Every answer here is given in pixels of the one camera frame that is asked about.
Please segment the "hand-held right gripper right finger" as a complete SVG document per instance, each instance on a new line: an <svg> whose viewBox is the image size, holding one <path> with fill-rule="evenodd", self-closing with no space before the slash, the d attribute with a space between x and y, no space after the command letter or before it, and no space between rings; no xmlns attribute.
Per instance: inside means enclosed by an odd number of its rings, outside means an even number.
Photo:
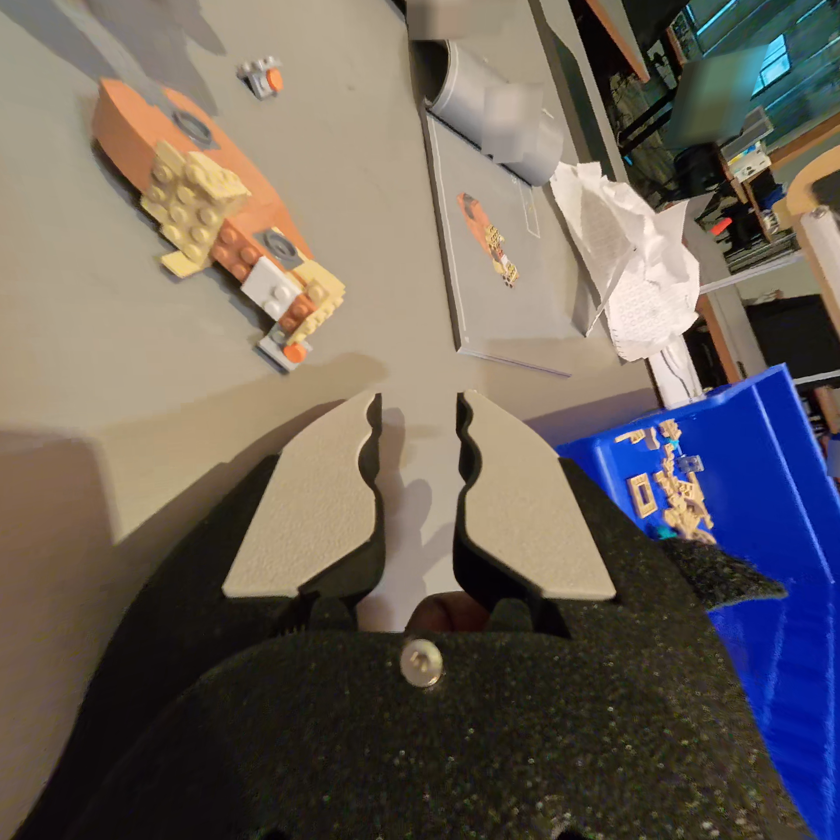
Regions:
<svg viewBox="0 0 840 840"><path fill-rule="evenodd" d="M557 453L475 390L458 395L458 536L545 601L608 602L615 585Z"/></svg>

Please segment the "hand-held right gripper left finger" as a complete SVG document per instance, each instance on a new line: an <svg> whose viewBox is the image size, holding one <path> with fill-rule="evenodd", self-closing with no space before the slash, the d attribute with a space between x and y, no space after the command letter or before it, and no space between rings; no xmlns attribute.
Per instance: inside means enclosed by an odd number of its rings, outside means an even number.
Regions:
<svg viewBox="0 0 840 840"><path fill-rule="evenodd" d="M356 604L385 567L382 396L364 392L300 431L276 462L223 583L230 599L317 593Z"/></svg>

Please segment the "blue plastic bin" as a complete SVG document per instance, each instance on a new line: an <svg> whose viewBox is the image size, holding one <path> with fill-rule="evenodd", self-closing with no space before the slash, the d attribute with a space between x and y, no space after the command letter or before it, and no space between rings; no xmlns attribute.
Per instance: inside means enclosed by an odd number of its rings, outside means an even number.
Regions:
<svg viewBox="0 0 840 840"><path fill-rule="evenodd" d="M839 505L787 369L778 365L704 400L559 445L653 536L658 510L637 516L627 481L653 476L664 450L618 442L673 421L679 451L699 456L711 534L731 556L782 583L779 601L710 614L749 698L771 758L812 834L839 836Z"/></svg>

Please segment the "orange brick ship model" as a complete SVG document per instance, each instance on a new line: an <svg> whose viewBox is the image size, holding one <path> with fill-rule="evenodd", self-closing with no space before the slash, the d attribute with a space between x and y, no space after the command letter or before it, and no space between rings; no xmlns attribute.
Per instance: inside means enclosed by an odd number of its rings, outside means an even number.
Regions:
<svg viewBox="0 0 840 840"><path fill-rule="evenodd" d="M169 88L143 94L102 78L93 139L140 194L185 279L216 265L267 315L258 349L292 372L310 337L342 305L345 285L312 257L277 190L192 100Z"/></svg>

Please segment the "grey desk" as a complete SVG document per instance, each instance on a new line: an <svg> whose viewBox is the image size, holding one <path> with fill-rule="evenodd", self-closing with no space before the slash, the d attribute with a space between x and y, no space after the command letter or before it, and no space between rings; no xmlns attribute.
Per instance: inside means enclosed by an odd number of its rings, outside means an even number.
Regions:
<svg viewBox="0 0 840 840"><path fill-rule="evenodd" d="M409 45L390 2L91 2L150 77L211 113L347 287L285 375L219 269L177 281L91 145L97 49L53 2L2 4L2 838L70 735L131 601L258 462L380 392L387 566L360 604L403 629L450 570L457 392L551 443L656 405L604 328L563 380L455 351ZM238 65L273 56L259 101Z"/></svg>

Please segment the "pile of tan bricks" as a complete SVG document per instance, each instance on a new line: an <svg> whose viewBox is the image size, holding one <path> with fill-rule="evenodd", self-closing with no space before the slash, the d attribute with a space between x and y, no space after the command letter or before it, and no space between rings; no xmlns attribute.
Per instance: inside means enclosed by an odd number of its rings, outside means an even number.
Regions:
<svg viewBox="0 0 840 840"><path fill-rule="evenodd" d="M647 524L659 515L654 532L659 539L680 539L714 545L713 520L697 475L703 471L699 456L687 455L680 444L682 430L669 418L657 426L636 428L614 437L621 447L645 445L660 454L658 469L625 479L634 513Z"/></svg>

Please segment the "grey instruction board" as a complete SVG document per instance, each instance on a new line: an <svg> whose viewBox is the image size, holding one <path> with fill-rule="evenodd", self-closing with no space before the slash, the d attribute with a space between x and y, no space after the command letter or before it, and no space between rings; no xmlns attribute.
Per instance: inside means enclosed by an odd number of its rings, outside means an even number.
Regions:
<svg viewBox="0 0 840 840"><path fill-rule="evenodd" d="M456 350L568 380L577 331L549 267L538 190L430 111L424 141Z"/></svg>

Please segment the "crumpled white paper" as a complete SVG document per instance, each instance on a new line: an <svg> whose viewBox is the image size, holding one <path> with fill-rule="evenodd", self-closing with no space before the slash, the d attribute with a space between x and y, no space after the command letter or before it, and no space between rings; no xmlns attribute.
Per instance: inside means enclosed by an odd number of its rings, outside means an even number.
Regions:
<svg viewBox="0 0 840 840"><path fill-rule="evenodd" d="M560 162L549 184L618 356L647 359L682 336L700 296L699 263L684 244L689 200L657 212L596 162Z"/></svg>

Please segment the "tan wooden chair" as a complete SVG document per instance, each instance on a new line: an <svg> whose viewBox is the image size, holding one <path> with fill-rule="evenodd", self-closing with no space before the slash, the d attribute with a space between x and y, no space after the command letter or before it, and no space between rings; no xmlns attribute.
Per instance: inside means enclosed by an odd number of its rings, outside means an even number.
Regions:
<svg viewBox="0 0 840 840"><path fill-rule="evenodd" d="M819 285L827 312L839 331L839 231L833 211L820 204L812 187L816 181L838 172L839 147L824 152L794 178L786 196L792 228L805 259Z"/></svg>

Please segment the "grey cylinder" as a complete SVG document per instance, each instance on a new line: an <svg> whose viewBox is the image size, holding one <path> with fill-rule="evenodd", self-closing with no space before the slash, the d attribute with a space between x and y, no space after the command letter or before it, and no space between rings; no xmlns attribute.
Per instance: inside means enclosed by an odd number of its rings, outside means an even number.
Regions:
<svg viewBox="0 0 840 840"><path fill-rule="evenodd" d="M413 42L426 110L486 157L532 186L560 162L564 133L543 85L513 82L454 40Z"/></svg>

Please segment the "grey and orange brick piece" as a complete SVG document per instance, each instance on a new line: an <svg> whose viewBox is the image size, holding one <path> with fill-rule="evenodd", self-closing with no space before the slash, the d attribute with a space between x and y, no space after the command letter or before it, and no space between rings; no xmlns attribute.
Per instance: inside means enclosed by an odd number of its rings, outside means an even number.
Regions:
<svg viewBox="0 0 840 840"><path fill-rule="evenodd" d="M244 62L236 72L237 78L261 102L276 97L284 87L279 60L273 56Z"/></svg>

